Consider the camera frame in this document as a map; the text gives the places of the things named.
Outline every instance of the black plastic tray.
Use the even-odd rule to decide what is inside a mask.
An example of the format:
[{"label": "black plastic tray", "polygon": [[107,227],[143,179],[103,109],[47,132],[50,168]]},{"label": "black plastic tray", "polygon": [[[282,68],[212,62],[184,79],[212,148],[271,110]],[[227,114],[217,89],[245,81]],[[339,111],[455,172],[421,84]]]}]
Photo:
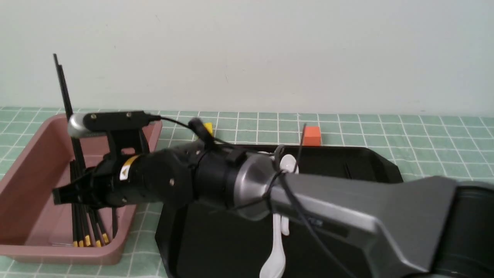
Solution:
[{"label": "black plastic tray", "polygon": [[[272,152],[276,146],[247,145]],[[296,154],[297,146],[286,146]],[[300,173],[347,179],[400,183],[396,165],[372,150],[361,147],[304,147]],[[251,222],[229,212],[209,214],[200,204],[179,211],[163,207],[156,243],[169,278],[255,278],[271,253],[272,218]],[[287,259],[285,278],[346,278],[310,237],[306,228],[290,222],[283,236]],[[360,250],[321,235],[328,248],[360,278],[370,278]]]}]

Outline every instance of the orange block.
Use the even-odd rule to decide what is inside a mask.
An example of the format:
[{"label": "orange block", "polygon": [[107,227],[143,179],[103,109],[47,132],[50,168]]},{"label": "orange block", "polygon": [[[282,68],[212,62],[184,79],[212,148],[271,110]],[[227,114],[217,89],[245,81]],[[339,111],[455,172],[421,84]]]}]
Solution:
[{"label": "orange block", "polygon": [[319,127],[305,127],[304,146],[320,146],[321,130]]}]

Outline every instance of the yellow label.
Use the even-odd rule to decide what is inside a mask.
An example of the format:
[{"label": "yellow label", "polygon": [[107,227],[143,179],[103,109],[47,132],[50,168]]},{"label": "yellow label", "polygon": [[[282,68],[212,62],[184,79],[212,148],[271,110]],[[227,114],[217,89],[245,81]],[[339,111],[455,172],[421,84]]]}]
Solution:
[{"label": "yellow label", "polygon": [[106,233],[103,234],[103,241],[105,242],[105,244],[108,244],[110,242]]},{"label": "yellow label", "polygon": [[204,127],[207,129],[209,134],[213,135],[213,124],[212,123],[204,123]]},{"label": "yellow label", "polygon": [[122,165],[122,169],[120,169],[120,180],[125,181],[128,179],[128,172],[130,170],[130,166],[139,157],[139,155],[135,155],[131,158],[129,158],[125,163]]},{"label": "yellow label", "polygon": [[86,246],[91,246],[91,238],[89,235],[86,235],[84,238],[86,239]]}]

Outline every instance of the table surface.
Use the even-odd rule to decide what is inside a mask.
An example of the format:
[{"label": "table surface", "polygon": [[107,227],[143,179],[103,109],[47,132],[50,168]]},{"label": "table surface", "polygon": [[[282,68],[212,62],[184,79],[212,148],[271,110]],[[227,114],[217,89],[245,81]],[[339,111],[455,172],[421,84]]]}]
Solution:
[{"label": "table surface", "polygon": [[[108,111],[75,109],[79,112]],[[494,118],[417,115],[150,111],[182,122],[201,117],[234,143],[297,144],[302,125],[319,126],[322,144],[368,147],[398,167],[405,181],[444,175],[494,183]],[[0,107],[0,179],[41,123],[62,108]],[[158,149],[194,140],[163,122]],[[154,232],[161,204],[138,206],[124,255],[115,266],[21,264],[0,257],[0,278],[166,277]]]}]

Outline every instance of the black stick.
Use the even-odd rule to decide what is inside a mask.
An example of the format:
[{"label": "black stick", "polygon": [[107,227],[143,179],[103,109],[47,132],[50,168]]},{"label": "black stick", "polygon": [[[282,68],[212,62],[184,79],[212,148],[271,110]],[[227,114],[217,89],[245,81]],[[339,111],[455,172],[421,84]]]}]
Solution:
[{"label": "black stick", "polygon": [[112,239],[115,239],[118,230],[119,230],[119,219],[117,217],[117,209],[112,208]]},{"label": "black stick", "polygon": [[93,229],[94,240],[96,241],[96,247],[101,247],[101,236],[99,234],[98,228],[96,226],[96,216],[94,214],[94,210],[90,207],[86,207],[87,213],[89,214],[89,220],[91,220],[91,227]]},{"label": "black stick", "polygon": [[[77,173],[73,160],[69,162],[69,172],[70,172],[70,180],[71,181],[75,180],[77,177]],[[84,242],[82,240],[84,231],[81,226],[80,215],[81,215],[81,209],[79,208],[79,205],[72,204],[72,236],[74,237],[75,235],[75,238],[73,239],[74,247],[77,246],[84,247]]]},{"label": "black stick", "polygon": [[94,210],[94,215],[96,216],[96,222],[98,223],[99,230],[101,231],[101,236],[103,237],[103,241],[105,242],[105,245],[110,243],[110,240],[108,239],[108,234],[106,233],[105,225],[103,225],[103,220],[101,219],[101,215],[99,214],[99,211]]},{"label": "black stick", "polygon": [[[58,83],[60,84],[60,90],[62,92],[62,99],[65,108],[65,115],[67,116],[67,122],[70,121],[70,117],[73,115],[74,111],[72,109],[72,104],[70,102],[69,90],[67,89],[67,82],[65,80],[65,74],[63,73],[62,66],[58,63],[57,54],[53,54],[53,60],[55,61],[55,67],[57,70]],[[71,138],[72,148],[74,149],[74,162],[72,163],[74,168],[74,179],[78,178],[80,175],[84,173],[86,169],[84,154],[82,152],[81,141],[79,139]],[[78,243],[80,247],[84,246],[84,240],[86,246],[91,246],[91,237],[89,236],[89,225],[87,223],[86,209],[81,205],[73,205],[72,217],[76,217],[76,219],[72,220],[72,229],[74,229],[74,224],[76,224],[77,231],[81,234],[83,238],[81,243],[81,238],[78,237]]]}]

